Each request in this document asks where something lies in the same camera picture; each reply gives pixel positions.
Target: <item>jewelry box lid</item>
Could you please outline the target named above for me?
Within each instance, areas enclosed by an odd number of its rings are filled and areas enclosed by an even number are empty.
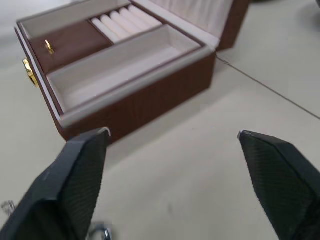
[[[219,49],[231,48],[238,36],[250,0],[132,0],[146,8],[159,6],[214,36]],[[209,35],[204,39],[213,41]]]

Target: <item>wooden jewelry box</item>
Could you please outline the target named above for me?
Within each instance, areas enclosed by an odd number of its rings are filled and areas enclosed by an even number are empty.
[[[86,0],[17,21],[24,64],[68,140],[112,142],[209,88],[249,0]]]

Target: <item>compartment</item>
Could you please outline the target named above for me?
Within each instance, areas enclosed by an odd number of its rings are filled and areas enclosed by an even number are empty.
[[[89,19],[92,16],[121,8],[129,3],[128,0],[85,0],[31,16],[18,22],[21,22],[28,39],[33,39]]]
[[[52,72],[47,78],[67,113],[200,47],[165,25]]]
[[[46,40],[53,48],[53,54],[47,49]],[[88,21],[55,30],[29,42],[45,74],[113,45]]]
[[[113,10],[91,19],[92,24],[113,43],[148,32],[163,25],[134,5]]]

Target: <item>floor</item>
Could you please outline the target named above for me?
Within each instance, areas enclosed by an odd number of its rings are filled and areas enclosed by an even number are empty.
[[[63,1],[4,0],[1,8],[0,203],[18,203],[64,145],[40,91],[26,77],[12,30],[15,19]],[[303,8],[298,0],[253,5],[237,46],[219,57],[264,84],[263,79],[271,83],[275,77],[290,80],[289,61],[311,79],[307,57],[299,62],[289,50],[286,56],[275,55],[276,48],[268,52],[261,34],[261,29],[274,34],[274,45],[280,41],[278,35],[287,29],[281,29],[284,13],[277,6],[286,4],[290,10]],[[280,26],[272,32],[267,20],[277,18]],[[289,26],[290,33],[298,32],[293,22]],[[314,35],[304,31],[301,41],[309,44],[292,45],[315,57]],[[210,90],[111,146],[94,220],[112,223],[123,240],[278,239],[255,196],[237,134],[246,129],[290,141],[320,169],[320,121],[247,75],[218,60]],[[0,225],[5,221],[0,211]]]

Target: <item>white ring roll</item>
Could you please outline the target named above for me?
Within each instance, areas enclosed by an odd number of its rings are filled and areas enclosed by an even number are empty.
[[[111,31],[106,25],[104,25],[99,19],[94,18],[91,20],[92,23],[104,34],[106,35],[112,42],[119,42],[121,39]]]
[[[112,21],[107,15],[102,15],[101,22],[106,25],[112,32],[114,32],[121,40],[130,37],[130,33],[124,30],[116,22]]]
[[[142,21],[148,23],[149,25],[152,25],[153,27],[162,25],[162,23],[155,19],[153,16],[150,16],[149,14],[145,13],[144,11],[141,11],[139,8],[133,5],[130,5],[128,9],[129,12],[131,12],[133,15],[137,16]]]
[[[126,18],[124,18],[123,16],[120,16],[119,13],[117,13],[116,11],[113,11],[110,14],[110,18],[116,22],[117,24],[119,24],[124,30],[126,30],[128,33],[135,35],[138,34],[140,32],[142,32],[141,29],[139,29],[136,25],[134,25],[133,23],[131,23],[130,21],[128,21]]]
[[[142,31],[147,31],[152,28],[151,25],[149,25],[146,22],[143,22],[140,18],[133,15],[131,12],[129,12],[126,8],[122,8],[120,11],[120,16],[124,17],[128,21],[132,22],[134,25],[136,25],[139,29]]]

